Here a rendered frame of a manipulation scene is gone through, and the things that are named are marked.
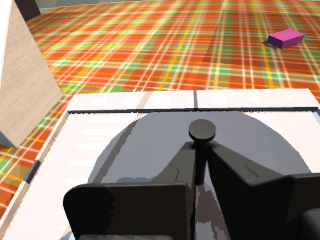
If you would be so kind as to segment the pink rectangular block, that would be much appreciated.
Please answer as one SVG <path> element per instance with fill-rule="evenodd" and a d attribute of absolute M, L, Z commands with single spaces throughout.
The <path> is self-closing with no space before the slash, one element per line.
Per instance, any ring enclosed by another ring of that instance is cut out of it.
<path fill-rule="evenodd" d="M 284 31 L 276 32 L 269 35 L 267 38 L 267 42 L 282 49 L 297 43 L 301 43 L 304 36 L 305 35 L 302 33 L 298 33 L 291 29 L 286 29 Z"/>

